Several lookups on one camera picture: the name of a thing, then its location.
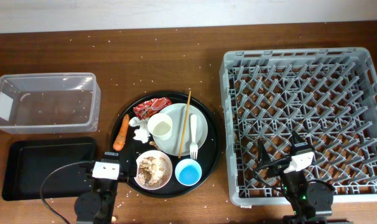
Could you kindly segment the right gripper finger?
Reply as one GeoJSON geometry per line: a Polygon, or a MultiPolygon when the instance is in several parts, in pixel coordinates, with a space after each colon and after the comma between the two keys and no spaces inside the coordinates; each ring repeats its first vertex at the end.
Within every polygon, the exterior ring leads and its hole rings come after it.
{"type": "Polygon", "coordinates": [[[258,146],[258,168],[268,168],[271,160],[261,139],[257,140],[257,146],[258,146]]]}
{"type": "Polygon", "coordinates": [[[307,144],[307,141],[302,139],[298,133],[296,131],[293,131],[292,132],[292,136],[291,136],[291,144],[294,146],[294,147],[302,147],[302,146],[305,146],[307,144]]]}

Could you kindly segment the orange carrot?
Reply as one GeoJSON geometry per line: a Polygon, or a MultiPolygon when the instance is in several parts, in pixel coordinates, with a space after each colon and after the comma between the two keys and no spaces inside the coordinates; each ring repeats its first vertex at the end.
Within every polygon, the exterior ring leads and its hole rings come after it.
{"type": "Polygon", "coordinates": [[[113,143],[113,149],[115,151],[121,151],[126,142],[126,135],[129,128],[129,115],[126,114],[123,117],[119,133],[113,143]]]}

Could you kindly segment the white tissue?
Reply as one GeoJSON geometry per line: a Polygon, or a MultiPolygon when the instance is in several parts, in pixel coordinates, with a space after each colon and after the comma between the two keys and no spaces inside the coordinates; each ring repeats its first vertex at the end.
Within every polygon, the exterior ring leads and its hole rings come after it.
{"type": "Polygon", "coordinates": [[[141,141],[143,144],[149,141],[151,134],[147,127],[148,121],[149,118],[139,119],[138,117],[133,117],[129,120],[129,126],[136,128],[134,130],[134,140],[141,141]]]}

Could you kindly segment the white paper cup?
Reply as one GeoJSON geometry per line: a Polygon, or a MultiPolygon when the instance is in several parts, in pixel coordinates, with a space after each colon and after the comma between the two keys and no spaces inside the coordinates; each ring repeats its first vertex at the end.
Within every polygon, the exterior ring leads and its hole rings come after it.
{"type": "Polygon", "coordinates": [[[172,118],[164,113],[157,113],[150,117],[147,128],[153,138],[161,141],[168,140],[172,135],[172,118]]]}

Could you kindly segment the red snack wrapper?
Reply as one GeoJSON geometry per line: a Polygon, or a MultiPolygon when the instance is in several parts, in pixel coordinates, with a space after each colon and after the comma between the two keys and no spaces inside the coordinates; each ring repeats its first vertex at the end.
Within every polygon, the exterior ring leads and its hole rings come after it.
{"type": "Polygon", "coordinates": [[[171,104],[171,100],[167,97],[153,98],[138,104],[133,111],[139,119],[147,119],[171,104]]]}

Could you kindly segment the white plastic fork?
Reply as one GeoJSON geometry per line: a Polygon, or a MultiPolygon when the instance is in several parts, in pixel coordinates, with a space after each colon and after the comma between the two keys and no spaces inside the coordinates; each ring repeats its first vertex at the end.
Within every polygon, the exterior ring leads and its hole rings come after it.
{"type": "Polygon", "coordinates": [[[197,159],[198,155],[198,144],[196,142],[197,133],[197,115],[190,115],[190,133],[191,133],[191,143],[190,143],[190,158],[193,160],[197,159]]]}

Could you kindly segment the small blue bowl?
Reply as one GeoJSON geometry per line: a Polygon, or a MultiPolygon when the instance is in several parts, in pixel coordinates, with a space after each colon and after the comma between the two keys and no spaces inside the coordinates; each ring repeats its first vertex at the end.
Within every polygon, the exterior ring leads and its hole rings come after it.
{"type": "Polygon", "coordinates": [[[200,164],[193,159],[183,159],[175,167],[175,177],[184,186],[195,185],[202,176],[200,164]]]}

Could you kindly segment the wooden chopstick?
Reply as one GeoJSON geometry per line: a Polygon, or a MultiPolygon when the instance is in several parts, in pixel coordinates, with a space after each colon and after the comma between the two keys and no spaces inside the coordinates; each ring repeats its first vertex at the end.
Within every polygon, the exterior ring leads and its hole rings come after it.
{"type": "Polygon", "coordinates": [[[184,125],[183,125],[183,128],[182,128],[182,135],[181,135],[181,138],[180,138],[180,147],[179,147],[179,155],[178,155],[179,159],[181,159],[181,157],[182,157],[182,151],[183,151],[183,147],[184,147],[185,129],[186,129],[186,126],[187,126],[187,120],[188,120],[188,116],[189,116],[191,94],[192,94],[192,92],[190,90],[189,93],[188,93],[188,99],[187,99],[187,104],[186,104],[186,110],[185,110],[185,116],[184,116],[184,125]]]}

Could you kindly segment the grey round plate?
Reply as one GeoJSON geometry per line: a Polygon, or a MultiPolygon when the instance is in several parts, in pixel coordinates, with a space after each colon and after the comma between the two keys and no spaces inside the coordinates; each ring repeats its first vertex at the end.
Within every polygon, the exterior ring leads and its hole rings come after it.
{"type": "MultiPolygon", "coordinates": [[[[185,103],[174,103],[161,110],[161,113],[167,114],[172,119],[172,135],[168,140],[160,140],[155,138],[156,145],[166,154],[171,156],[178,156],[180,150],[180,142],[183,132],[184,119],[187,105],[185,103]]],[[[191,135],[191,119],[190,116],[195,114],[197,116],[197,128],[195,133],[195,142],[198,147],[201,147],[205,142],[208,134],[208,123],[204,114],[190,105],[188,114],[188,121],[185,127],[184,145],[182,148],[182,156],[190,154],[190,143],[192,142],[191,135]]]]}

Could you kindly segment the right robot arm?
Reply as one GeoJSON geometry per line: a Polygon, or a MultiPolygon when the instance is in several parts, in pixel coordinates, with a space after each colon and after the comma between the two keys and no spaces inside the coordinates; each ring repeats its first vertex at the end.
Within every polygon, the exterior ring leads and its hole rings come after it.
{"type": "Polygon", "coordinates": [[[322,180],[307,180],[304,170],[312,165],[315,148],[295,131],[290,138],[290,152],[272,161],[262,140],[257,140],[258,161],[252,171],[257,182],[281,193],[290,203],[294,214],[285,215],[283,223],[334,223],[347,220],[328,220],[332,215],[335,187],[322,180]]]}

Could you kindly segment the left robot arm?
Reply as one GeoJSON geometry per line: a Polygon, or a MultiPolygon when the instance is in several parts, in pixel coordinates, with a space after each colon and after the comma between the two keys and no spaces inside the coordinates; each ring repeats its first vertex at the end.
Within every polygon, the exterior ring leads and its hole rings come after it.
{"type": "Polygon", "coordinates": [[[74,204],[77,223],[111,223],[119,183],[128,183],[137,176],[137,156],[122,152],[105,152],[99,161],[80,161],[67,164],[52,171],[42,182],[39,190],[43,204],[65,223],[69,221],[45,200],[43,190],[46,181],[57,172],[81,167],[85,176],[92,179],[91,190],[78,196],[74,204]]]}

